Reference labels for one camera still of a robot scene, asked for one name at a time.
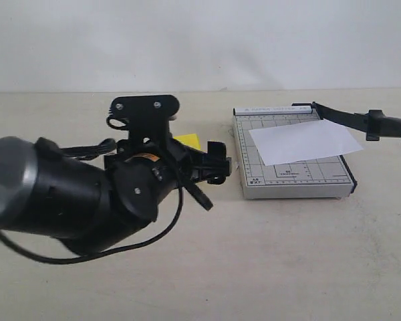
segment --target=beige table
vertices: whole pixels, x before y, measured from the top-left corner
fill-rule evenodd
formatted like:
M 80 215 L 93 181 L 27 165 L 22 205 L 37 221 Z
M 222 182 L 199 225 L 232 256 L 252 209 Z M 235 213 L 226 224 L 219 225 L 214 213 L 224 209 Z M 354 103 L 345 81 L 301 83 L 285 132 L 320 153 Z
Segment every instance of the beige table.
M 61 146 L 123 137 L 105 124 L 120 94 L 0 94 L 0 137 L 45 136 Z M 401 117 L 401 90 L 177 94 L 174 134 L 227 144 L 232 107 L 313 100 L 350 112 Z M 401 320 L 401 140 L 365 142 L 346 157 L 359 186 L 347 199 L 244 201 L 239 174 L 203 184 L 215 207 L 188 195 L 162 241 L 93 263 L 42 265 L 0 244 L 0 320 Z M 101 166 L 101 160 L 95 162 Z M 159 222 L 122 243 L 159 232 Z M 69 255 L 52 239 L 11 236 L 44 254 Z

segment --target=orange label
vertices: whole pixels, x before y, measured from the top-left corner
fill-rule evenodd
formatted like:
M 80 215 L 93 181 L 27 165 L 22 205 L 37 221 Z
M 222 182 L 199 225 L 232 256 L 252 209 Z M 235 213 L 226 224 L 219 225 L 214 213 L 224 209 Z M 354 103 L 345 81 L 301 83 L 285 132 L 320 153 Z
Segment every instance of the orange label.
M 140 154 L 134 155 L 133 157 L 147 158 L 150 159 L 152 162 L 157 162 L 160 159 L 158 156 L 150 154 L 148 152 L 141 152 Z

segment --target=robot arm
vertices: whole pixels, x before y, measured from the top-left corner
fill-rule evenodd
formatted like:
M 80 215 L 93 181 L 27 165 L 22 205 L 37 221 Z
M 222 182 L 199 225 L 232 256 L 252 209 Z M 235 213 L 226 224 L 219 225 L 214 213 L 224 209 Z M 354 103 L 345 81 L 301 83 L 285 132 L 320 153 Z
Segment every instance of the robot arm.
M 128 131 L 128 139 L 117 144 L 105 140 L 98 146 L 60 148 L 45 138 L 34 144 L 0 138 L 0 230 L 53 237 L 79 257 L 35 255 L 1 231 L 0 240 L 36 261 L 79 263 L 164 236 L 106 251 L 156 221 L 159 203 L 174 189 L 180 204 L 172 226 L 181 211 L 182 188 L 209 210 L 213 204 L 195 183 L 223 184 L 231 159 L 221 142 L 209 142 L 208 151 L 201 152 L 173 139 L 169 120 L 178 109 L 178 100 L 169 95 L 115 99 L 107 123 Z M 116 121 L 123 125 L 117 127 Z M 104 169 L 82 162 L 115 148 L 116 154 L 104 157 Z

